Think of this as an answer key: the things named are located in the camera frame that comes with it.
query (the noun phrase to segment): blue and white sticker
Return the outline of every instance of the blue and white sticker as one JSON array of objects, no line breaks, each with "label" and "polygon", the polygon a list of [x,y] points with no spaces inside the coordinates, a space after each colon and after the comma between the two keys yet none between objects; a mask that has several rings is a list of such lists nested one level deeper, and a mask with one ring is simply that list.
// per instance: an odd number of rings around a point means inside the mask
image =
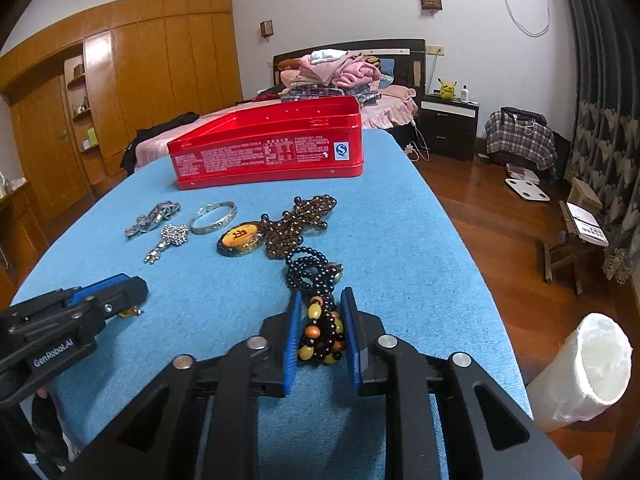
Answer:
[{"label": "blue and white sticker", "polygon": [[349,143],[334,142],[335,160],[349,160]]}]

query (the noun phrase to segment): white trash can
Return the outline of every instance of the white trash can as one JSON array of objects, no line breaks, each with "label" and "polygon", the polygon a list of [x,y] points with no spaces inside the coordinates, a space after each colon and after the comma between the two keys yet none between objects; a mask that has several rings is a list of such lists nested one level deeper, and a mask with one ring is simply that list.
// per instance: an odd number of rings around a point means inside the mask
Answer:
[{"label": "white trash can", "polygon": [[591,420],[625,393],[631,376],[629,339],[604,314],[589,314],[545,370],[527,386],[533,419],[543,431]]}]

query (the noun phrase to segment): white towel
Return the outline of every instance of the white towel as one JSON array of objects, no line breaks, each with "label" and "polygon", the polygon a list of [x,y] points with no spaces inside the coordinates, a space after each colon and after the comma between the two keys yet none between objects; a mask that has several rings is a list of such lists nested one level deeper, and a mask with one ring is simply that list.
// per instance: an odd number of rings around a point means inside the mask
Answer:
[{"label": "white towel", "polygon": [[346,50],[335,50],[334,48],[326,48],[324,50],[316,50],[309,56],[309,62],[312,65],[324,63],[327,61],[338,61],[347,53]]}]

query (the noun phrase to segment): plaid blanket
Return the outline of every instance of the plaid blanket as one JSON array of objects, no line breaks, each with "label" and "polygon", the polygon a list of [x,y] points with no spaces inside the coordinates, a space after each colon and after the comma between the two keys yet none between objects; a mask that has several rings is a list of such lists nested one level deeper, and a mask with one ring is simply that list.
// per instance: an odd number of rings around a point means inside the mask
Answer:
[{"label": "plaid blanket", "polygon": [[322,84],[317,84],[292,88],[286,95],[283,95],[280,100],[282,102],[300,101],[303,99],[315,99],[318,97],[337,97],[343,95],[354,96],[360,104],[366,104],[370,102],[373,103],[380,97],[379,92],[371,91],[369,85],[344,88],[333,85],[324,86]]},{"label": "plaid blanket", "polygon": [[484,125],[486,152],[500,150],[523,156],[535,162],[540,171],[548,170],[555,163],[556,145],[550,128],[531,119],[521,119],[506,112],[494,112]]}]

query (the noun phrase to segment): red tin box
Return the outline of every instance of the red tin box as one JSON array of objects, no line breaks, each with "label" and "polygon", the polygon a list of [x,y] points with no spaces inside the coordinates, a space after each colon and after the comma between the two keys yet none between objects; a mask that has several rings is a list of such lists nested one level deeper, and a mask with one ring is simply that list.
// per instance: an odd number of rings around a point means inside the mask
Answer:
[{"label": "red tin box", "polygon": [[168,143],[180,189],[362,174],[355,97],[238,110]]}]

